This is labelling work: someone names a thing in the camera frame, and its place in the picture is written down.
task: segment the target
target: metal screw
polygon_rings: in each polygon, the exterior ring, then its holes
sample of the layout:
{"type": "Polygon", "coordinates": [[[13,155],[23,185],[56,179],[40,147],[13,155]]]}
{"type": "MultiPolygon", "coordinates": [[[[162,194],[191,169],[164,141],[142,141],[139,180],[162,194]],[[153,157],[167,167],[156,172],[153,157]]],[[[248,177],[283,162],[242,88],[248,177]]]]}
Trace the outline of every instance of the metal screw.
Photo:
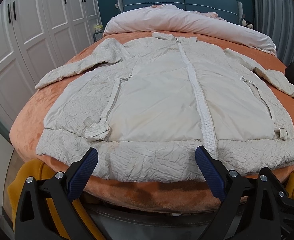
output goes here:
{"type": "Polygon", "coordinates": [[[266,177],[265,175],[261,175],[261,176],[260,176],[260,179],[261,179],[262,181],[267,181],[267,177],[266,177]]]}
{"type": "Polygon", "coordinates": [[[64,176],[64,173],[63,172],[57,172],[56,174],[55,174],[55,178],[57,178],[57,179],[61,179],[62,177],[64,176]]]}
{"type": "Polygon", "coordinates": [[[238,172],[237,171],[234,171],[234,170],[231,170],[231,171],[229,171],[229,175],[231,176],[231,177],[237,177],[238,176],[238,172]]]}
{"type": "Polygon", "coordinates": [[[33,177],[28,177],[27,179],[26,179],[26,182],[27,183],[31,183],[33,181],[33,177]]]}

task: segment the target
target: jacket pocket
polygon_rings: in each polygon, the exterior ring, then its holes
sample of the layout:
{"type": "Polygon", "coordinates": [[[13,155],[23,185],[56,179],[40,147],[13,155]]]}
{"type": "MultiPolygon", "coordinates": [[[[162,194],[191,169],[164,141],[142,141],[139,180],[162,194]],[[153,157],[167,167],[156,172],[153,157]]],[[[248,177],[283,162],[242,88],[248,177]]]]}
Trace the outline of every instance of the jacket pocket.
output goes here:
{"type": "Polygon", "coordinates": [[[129,78],[132,76],[130,75],[127,78],[116,78],[114,82],[114,86],[111,92],[111,96],[108,100],[107,106],[103,110],[102,114],[100,115],[99,123],[93,123],[86,131],[85,131],[85,138],[87,142],[95,142],[104,140],[106,136],[110,132],[110,127],[107,124],[108,115],[115,105],[115,101],[118,96],[118,90],[121,84],[121,81],[128,81],[129,78]]]}
{"type": "MultiPolygon", "coordinates": [[[[264,105],[266,113],[269,115],[271,120],[274,120],[274,111],[271,107],[268,106],[266,100],[264,100],[264,98],[261,96],[258,87],[252,81],[245,79],[244,77],[242,77],[241,80],[248,86],[254,97],[264,105]]],[[[288,135],[285,127],[276,127],[274,132],[277,135],[277,139],[285,140],[288,135]]]]}

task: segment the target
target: wardrobe door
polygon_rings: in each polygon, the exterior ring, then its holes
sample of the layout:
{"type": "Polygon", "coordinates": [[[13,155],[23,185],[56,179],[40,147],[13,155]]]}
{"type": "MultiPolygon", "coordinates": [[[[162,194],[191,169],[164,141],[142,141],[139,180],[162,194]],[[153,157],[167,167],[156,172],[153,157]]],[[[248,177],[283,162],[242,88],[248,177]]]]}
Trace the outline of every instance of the wardrobe door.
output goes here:
{"type": "Polygon", "coordinates": [[[42,0],[42,3],[52,43],[63,65],[80,51],[68,18],[67,0],[42,0]]]}
{"type": "Polygon", "coordinates": [[[99,20],[99,13],[98,13],[98,5],[96,0],[84,0],[84,6],[86,10],[86,17],[87,17],[87,22],[89,25],[89,30],[92,33],[94,33],[94,28],[96,24],[100,23],[99,20]]]}
{"type": "Polygon", "coordinates": [[[10,129],[35,92],[33,81],[18,47],[13,28],[12,3],[0,5],[0,118],[10,129]]]}
{"type": "Polygon", "coordinates": [[[26,66],[37,84],[60,66],[46,26],[42,0],[11,0],[15,36],[26,66]]]}
{"type": "Polygon", "coordinates": [[[92,44],[91,33],[87,27],[87,19],[83,7],[84,0],[67,0],[68,16],[73,26],[77,42],[78,53],[92,44]]]}

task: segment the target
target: bed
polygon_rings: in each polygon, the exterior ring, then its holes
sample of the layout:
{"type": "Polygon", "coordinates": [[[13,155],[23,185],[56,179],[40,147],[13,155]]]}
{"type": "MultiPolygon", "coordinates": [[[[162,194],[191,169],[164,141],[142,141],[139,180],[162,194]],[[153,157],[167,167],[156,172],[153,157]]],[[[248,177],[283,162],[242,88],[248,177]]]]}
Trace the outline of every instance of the bed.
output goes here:
{"type": "Polygon", "coordinates": [[[153,4],[173,4],[186,11],[216,12],[228,22],[240,25],[244,14],[242,3],[236,0],[117,0],[117,2],[121,13],[153,4]]]}
{"type": "MultiPolygon", "coordinates": [[[[257,49],[248,48],[244,45],[201,34],[164,31],[162,31],[162,33],[172,34],[176,37],[197,37],[200,41],[215,44],[222,49],[230,48],[241,54],[247,55],[256,60],[265,69],[278,70],[284,73],[285,66],[283,63],[281,63],[275,56],[257,49]]],[[[71,59],[70,62],[76,62],[90,55],[102,41],[108,38],[115,38],[120,43],[126,43],[133,39],[151,36],[152,32],[110,34],[105,36],[101,41],[82,51],[71,59]]],[[[55,171],[65,171],[67,169],[67,165],[50,156],[36,155],[36,146],[44,129],[43,120],[45,115],[66,86],[82,74],[64,78],[59,82],[38,90],[16,118],[10,131],[10,138],[13,146],[25,162],[38,158],[55,171]]],[[[294,124],[294,99],[283,92],[280,92],[273,86],[269,84],[268,86],[288,111],[294,124]]],[[[285,181],[292,170],[293,167],[290,166],[277,169],[274,173],[280,181],[285,181]]],[[[106,202],[149,212],[204,212],[216,209],[220,204],[219,200],[212,196],[205,182],[197,182],[193,180],[174,183],[162,183],[156,181],[119,182],[116,180],[105,180],[92,176],[85,190],[106,202]]]]}

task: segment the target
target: white puffer jacket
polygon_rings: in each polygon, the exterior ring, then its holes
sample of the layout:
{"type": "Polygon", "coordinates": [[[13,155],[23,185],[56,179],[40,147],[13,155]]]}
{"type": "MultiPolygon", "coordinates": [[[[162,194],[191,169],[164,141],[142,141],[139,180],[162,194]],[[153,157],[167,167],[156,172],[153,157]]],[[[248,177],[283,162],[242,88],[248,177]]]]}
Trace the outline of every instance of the white puffer jacket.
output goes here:
{"type": "Polygon", "coordinates": [[[100,63],[52,106],[37,154],[70,165],[94,147],[93,175],[119,181],[202,181],[199,145],[242,175],[294,162],[292,120],[257,76],[294,97],[282,73],[195,37],[154,33],[124,45],[106,39],[37,88],[100,63]]]}

